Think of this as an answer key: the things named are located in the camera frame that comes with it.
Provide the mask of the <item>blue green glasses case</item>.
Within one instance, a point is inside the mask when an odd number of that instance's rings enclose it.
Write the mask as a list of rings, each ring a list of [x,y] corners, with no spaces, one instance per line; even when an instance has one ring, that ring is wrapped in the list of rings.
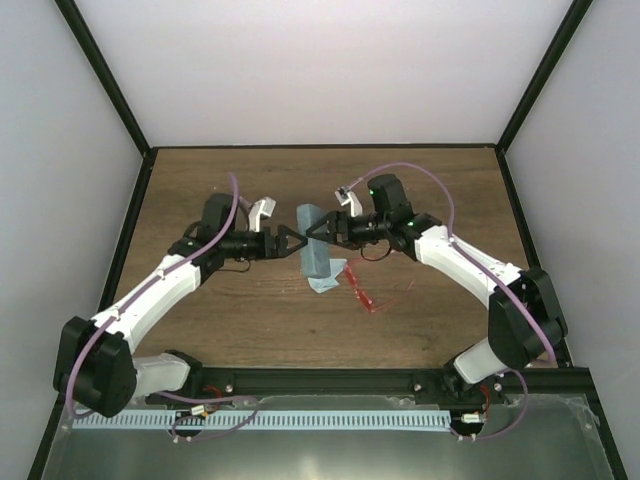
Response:
[[[305,234],[326,215],[326,211],[313,204],[301,204],[297,207],[296,218],[300,234]],[[300,250],[301,274],[309,279],[324,279],[331,274],[329,245],[325,242],[308,239],[307,245]]]

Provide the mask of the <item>light blue cleaning cloth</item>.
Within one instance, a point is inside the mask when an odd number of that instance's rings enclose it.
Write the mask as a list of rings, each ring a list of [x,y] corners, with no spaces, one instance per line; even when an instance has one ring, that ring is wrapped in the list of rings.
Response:
[[[347,265],[346,259],[331,259],[329,276],[324,278],[308,278],[308,284],[317,294],[325,293],[339,286],[337,277],[344,271]]]

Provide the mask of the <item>red transparent sunglasses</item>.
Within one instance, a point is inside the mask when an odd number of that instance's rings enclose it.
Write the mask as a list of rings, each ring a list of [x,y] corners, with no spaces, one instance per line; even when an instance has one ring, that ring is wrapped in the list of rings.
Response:
[[[361,258],[349,260],[342,274],[368,314],[381,313],[399,303],[415,284],[414,278],[398,280],[385,273],[381,263]]]

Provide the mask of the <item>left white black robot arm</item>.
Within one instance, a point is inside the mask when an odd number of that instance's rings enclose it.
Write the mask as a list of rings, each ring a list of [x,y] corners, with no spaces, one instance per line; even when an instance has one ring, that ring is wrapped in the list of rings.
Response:
[[[87,413],[113,417],[138,397],[170,392],[181,403],[191,404],[203,395],[205,381],[196,373],[200,365],[188,355],[134,354],[151,329],[226,261],[281,259],[306,245],[305,236],[285,225],[275,231],[262,226],[275,205],[270,197],[256,201],[245,213],[246,229],[239,230],[239,199],[212,195],[200,219],[186,228],[141,283],[92,318],[74,317],[64,325],[53,385],[71,416],[79,415],[76,405]]]

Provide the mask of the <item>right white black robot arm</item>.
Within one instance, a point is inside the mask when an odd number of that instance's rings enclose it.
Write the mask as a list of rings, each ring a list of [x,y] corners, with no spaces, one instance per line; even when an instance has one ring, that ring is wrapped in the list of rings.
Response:
[[[340,209],[300,207],[298,227],[310,239],[349,250],[385,241],[391,249],[445,274],[487,308],[486,338],[444,368],[442,384],[451,400],[468,402],[487,377],[521,370],[542,354],[550,362],[556,360],[555,348],[568,328],[544,270],[501,262],[455,236],[451,225],[415,212],[393,174],[373,177],[367,186],[372,212],[364,212],[354,192],[341,187],[335,193]]]

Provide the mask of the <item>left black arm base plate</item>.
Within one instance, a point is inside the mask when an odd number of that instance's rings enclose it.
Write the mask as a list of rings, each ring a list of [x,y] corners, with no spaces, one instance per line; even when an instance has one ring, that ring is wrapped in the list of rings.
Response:
[[[177,391],[169,391],[168,396],[155,393],[147,396],[148,405],[186,405],[207,404],[208,399],[227,398],[232,392],[227,390],[227,377],[221,377],[215,368],[203,367],[189,373],[186,383]]]

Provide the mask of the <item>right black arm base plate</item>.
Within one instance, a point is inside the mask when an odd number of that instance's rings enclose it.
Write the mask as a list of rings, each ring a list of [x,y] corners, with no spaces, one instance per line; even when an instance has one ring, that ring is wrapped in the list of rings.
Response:
[[[492,377],[477,384],[466,383],[453,368],[417,370],[411,374],[410,388],[419,404],[441,409],[480,409],[486,402],[502,404],[505,396],[494,389]]]

